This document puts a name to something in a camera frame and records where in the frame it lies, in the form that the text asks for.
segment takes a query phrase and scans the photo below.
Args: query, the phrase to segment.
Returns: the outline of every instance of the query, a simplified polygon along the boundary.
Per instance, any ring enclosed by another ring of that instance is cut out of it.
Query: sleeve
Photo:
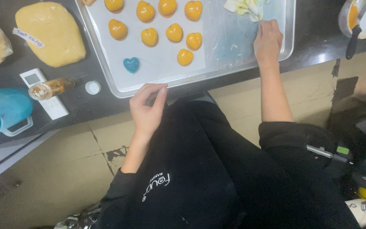
[[[313,205],[328,228],[359,228],[330,175],[306,149],[303,125],[292,122],[263,122],[259,144],[301,188],[308,190]]]
[[[101,199],[102,211],[109,206],[122,205],[125,196],[132,189],[135,182],[135,175],[136,174],[134,173],[123,173],[121,172],[121,168],[118,169],[118,172],[115,174],[115,177],[109,186],[107,194]]]
[[[276,146],[306,147],[303,130],[294,122],[262,122],[259,137],[262,150]]]
[[[121,225],[128,207],[126,196],[133,188],[135,177],[134,173],[123,173],[121,168],[118,169],[107,194],[101,199],[101,212],[96,222],[97,228],[115,228]]]

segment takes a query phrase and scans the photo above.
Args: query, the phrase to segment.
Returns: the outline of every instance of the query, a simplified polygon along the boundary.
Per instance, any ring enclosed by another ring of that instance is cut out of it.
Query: measuring jug
[[[0,89],[0,133],[13,137],[33,126],[31,117],[33,101],[27,90]],[[13,132],[8,128],[27,119],[27,124]]]

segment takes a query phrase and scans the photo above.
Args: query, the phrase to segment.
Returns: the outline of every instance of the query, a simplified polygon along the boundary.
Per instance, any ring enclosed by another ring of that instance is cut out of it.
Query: printed logo
[[[163,175],[163,173],[159,173],[156,174],[150,181],[149,181],[149,186],[146,188],[146,192],[144,194],[144,197],[142,199],[142,202],[146,200],[146,194],[148,192],[150,192],[154,187],[157,187],[158,185],[163,185],[166,186],[169,184],[170,182],[170,175],[168,174],[167,176],[168,179],[165,178],[165,176]]]

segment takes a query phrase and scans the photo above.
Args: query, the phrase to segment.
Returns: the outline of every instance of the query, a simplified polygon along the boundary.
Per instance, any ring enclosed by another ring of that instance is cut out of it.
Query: white bottle cap
[[[97,94],[97,93],[100,92],[101,85],[97,81],[90,81],[90,82],[88,82],[88,83],[85,84],[85,90],[89,94],[95,95],[95,94]]]

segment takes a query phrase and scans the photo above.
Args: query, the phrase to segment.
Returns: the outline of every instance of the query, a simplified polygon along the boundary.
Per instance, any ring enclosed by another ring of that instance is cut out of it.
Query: parchment paper
[[[106,53],[107,63],[119,91],[130,91],[140,88],[148,82],[167,83],[173,80],[197,75],[198,70],[206,67],[204,44],[194,51],[192,63],[182,67],[177,63],[177,53],[186,47],[186,36],[189,33],[199,32],[203,35],[203,22],[189,21],[184,14],[187,1],[177,1],[177,9],[171,18],[164,18],[158,12],[159,0],[146,0],[155,8],[155,19],[151,23],[143,23],[136,16],[136,6],[139,0],[126,0],[121,13],[114,14],[107,10],[104,0],[94,2],[88,11],[94,19],[101,38],[101,46]],[[128,36],[123,41],[113,39],[109,33],[110,19],[123,22],[128,27]],[[171,43],[165,34],[166,29],[173,23],[178,23],[183,29],[183,38],[180,43]],[[141,41],[141,32],[148,28],[156,29],[159,43],[153,47],[146,47]],[[125,58],[137,57],[140,59],[140,68],[131,75],[125,69]]]

